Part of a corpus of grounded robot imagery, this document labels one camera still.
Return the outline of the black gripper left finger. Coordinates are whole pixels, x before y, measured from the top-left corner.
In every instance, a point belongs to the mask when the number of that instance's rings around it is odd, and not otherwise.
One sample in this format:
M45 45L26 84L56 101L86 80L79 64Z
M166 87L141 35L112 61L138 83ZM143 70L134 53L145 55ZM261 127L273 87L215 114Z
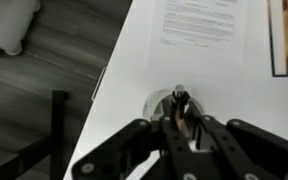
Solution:
M135 119L80 158L73 180L126 180L154 151L160 156L139 180L183 180L194 175L185 135L166 117L146 126Z

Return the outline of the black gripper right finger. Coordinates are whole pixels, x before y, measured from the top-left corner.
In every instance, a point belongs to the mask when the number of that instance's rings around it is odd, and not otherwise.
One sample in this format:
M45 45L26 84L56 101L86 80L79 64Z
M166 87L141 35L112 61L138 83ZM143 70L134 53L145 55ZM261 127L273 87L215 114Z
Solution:
M194 102L193 121L197 150L218 158L224 180L288 180L288 140L241 119L222 124Z

